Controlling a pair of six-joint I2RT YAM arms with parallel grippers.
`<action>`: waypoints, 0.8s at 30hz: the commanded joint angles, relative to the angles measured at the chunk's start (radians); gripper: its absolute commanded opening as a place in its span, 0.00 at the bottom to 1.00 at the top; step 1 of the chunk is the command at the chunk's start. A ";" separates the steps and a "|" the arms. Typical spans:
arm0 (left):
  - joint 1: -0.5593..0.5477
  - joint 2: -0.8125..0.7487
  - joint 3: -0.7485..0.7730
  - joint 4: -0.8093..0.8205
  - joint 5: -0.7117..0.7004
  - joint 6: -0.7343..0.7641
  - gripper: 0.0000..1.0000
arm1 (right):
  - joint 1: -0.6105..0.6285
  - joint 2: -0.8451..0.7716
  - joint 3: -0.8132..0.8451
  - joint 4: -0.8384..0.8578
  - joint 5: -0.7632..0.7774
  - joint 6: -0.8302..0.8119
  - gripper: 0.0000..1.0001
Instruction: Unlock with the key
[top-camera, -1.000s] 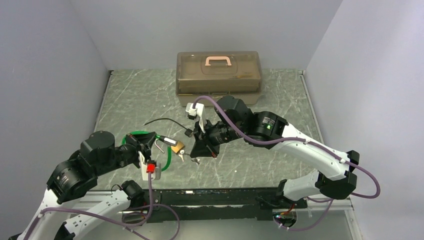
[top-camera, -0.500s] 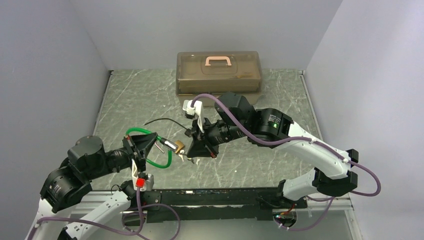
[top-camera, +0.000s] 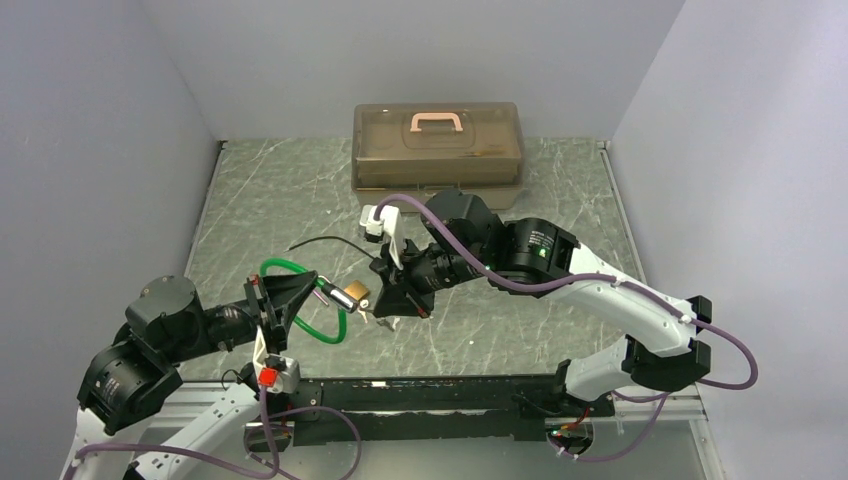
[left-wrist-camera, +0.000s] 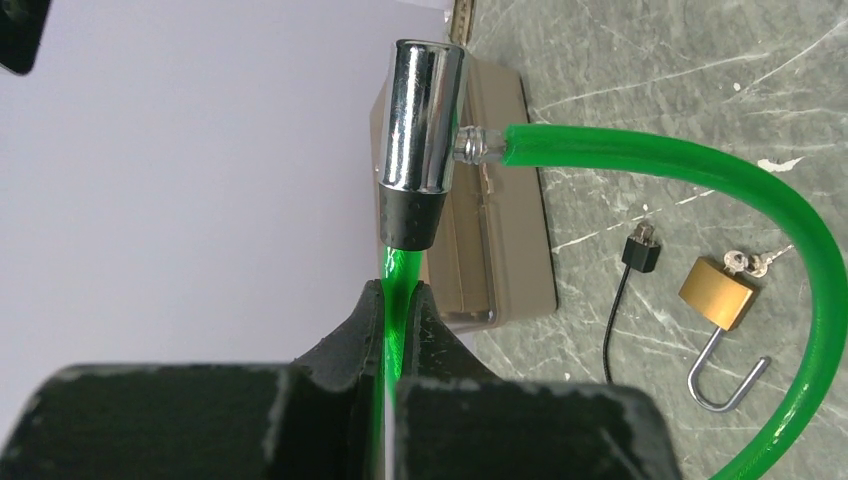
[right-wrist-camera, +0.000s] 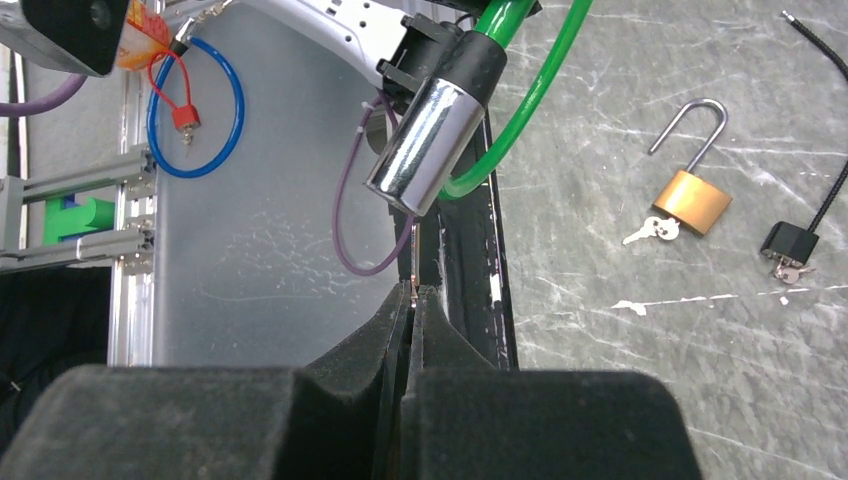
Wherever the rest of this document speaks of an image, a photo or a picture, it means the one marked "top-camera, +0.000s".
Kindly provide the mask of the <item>brass padlock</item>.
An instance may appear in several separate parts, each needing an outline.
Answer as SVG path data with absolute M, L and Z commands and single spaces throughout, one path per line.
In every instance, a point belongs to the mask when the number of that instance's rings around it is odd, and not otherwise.
M 354 280 L 352 283 L 347 285 L 344 288 L 344 292 L 356 302 L 361 302 L 362 300 L 367 299 L 370 295 L 370 289 L 359 280 Z

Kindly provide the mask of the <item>silver padlock key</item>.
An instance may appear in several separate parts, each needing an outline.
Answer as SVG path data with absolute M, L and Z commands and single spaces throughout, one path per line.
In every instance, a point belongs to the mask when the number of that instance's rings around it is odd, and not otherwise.
M 359 302 L 358 312 L 361 315 L 361 317 L 363 318 L 365 324 L 369 323 L 369 317 L 368 317 L 368 315 L 369 315 L 368 307 L 369 306 L 370 306 L 370 302 L 369 302 L 368 299 L 362 299 Z

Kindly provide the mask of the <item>green cable lock loop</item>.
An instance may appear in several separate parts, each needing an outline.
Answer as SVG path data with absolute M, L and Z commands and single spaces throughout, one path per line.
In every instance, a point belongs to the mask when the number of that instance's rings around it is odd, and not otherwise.
M 296 264 L 290 260 L 273 257 L 266 259 L 261 263 L 259 268 L 260 275 L 266 276 L 271 268 L 282 268 L 295 274 L 308 272 L 306 267 Z M 337 307 L 337 333 L 334 336 L 323 333 L 308 324 L 305 320 L 302 320 L 300 317 L 295 317 L 294 323 L 307 334 L 322 343 L 330 345 L 341 344 L 347 337 L 347 317 L 349 314 L 354 314 L 359 310 L 359 302 L 343 289 L 340 289 L 326 277 L 321 275 L 318 276 L 318 279 L 314 283 L 313 289 L 315 288 L 320 289 Z

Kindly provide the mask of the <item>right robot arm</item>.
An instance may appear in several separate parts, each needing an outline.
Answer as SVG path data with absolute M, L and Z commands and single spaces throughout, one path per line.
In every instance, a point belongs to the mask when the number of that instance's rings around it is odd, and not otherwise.
M 378 318 L 426 318 L 438 291 L 486 278 L 512 295 L 558 300 L 611 322 L 622 337 L 585 358 L 562 362 L 551 401 L 574 415 L 624 386 L 682 390 L 711 369 L 711 349 L 698 339 L 711 314 L 708 299 L 674 299 L 612 267 L 573 234 L 535 217 L 503 221 L 478 196 L 457 189 L 417 202 L 431 236 L 425 248 L 404 233 L 393 194 L 363 207 L 364 238 L 381 247 L 371 270 L 382 282 Z

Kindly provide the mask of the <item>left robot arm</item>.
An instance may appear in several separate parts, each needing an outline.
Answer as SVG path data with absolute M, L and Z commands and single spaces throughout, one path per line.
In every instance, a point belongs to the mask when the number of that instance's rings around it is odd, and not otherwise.
M 276 427 L 300 380 L 297 361 L 284 356 L 294 317 L 318 284 L 313 271 L 250 276 L 242 300 L 205 308 L 194 283 L 164 276 L 148 283 L 126 309 L 113 343 L 95 355 L 77 396 L 76 430 L 66 479 L 184 479 L 202 463 L 235 471 L 214 456 L 228 437 L 258 419 L 270 460 L 270 479 L 280 467 Z M 142 436 L 166 400 L 183 383 L 181 363 L 218 350 L 252 344 L 243 379 L 219 393 L 212 405 L 161 445 Z

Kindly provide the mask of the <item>small silver key pair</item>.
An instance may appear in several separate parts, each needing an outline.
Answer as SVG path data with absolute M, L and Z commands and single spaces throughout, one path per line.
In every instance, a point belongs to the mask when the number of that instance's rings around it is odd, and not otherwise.
M 396 319 L 379 318 L 379 319 L 377 320 L 377 325 L 378 325 L 378 326 L 381 326 L 381 327 L 383 327 L 383 328 L 385 328 L 385 329 L 387 329 L 387 330 L 389 330 L 389 331 L 391 331 L 391 332 L 395 332 L 395 331 L 396 331 L 396 323 L 397 323 L 397 320 L 396 320 Z

